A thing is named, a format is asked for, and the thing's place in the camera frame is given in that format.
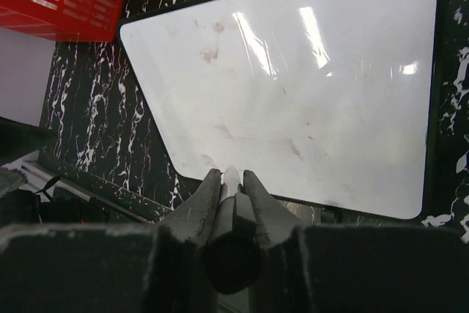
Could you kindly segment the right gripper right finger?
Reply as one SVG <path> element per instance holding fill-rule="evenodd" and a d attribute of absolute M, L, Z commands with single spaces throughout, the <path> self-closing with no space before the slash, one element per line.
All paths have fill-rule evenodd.
<path fill-rule="evenodd" d="M 260 247 L 272 247 L 288 240 L 294 228 L 304 222 L 272 197 L 257 175 L 243 172 L 243 190 L 250 198 L 256 219 L 256 239 Z"/>

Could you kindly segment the white rectangular whiteboard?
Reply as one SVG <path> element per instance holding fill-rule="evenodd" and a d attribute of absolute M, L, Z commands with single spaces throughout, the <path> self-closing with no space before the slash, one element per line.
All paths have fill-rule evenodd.
<path fill-rule="evenodd" d="M 119 38 L 176 172 L 256 173 L 273 195 L 421 214 L 437 0 L 204 0 Z"/>

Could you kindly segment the white marker pen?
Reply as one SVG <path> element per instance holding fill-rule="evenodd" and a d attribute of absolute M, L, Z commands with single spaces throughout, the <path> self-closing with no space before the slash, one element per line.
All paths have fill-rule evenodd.
<path fill-rule="evenodd" d="M 233 166 L 222 176 L 220 199 L 203 260 L 211 285 L 223 295 L 244 290 L 260 275 L 254 209 Z"/>

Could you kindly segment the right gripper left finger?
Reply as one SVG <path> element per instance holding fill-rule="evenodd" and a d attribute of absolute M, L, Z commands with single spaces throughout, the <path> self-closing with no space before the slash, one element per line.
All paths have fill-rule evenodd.
<path fill-rule="evenodd" d="M 207 243 L 221 193 L 221 171 L 211 169 L 196 192 L 159 222 L 159 249 Z"/>

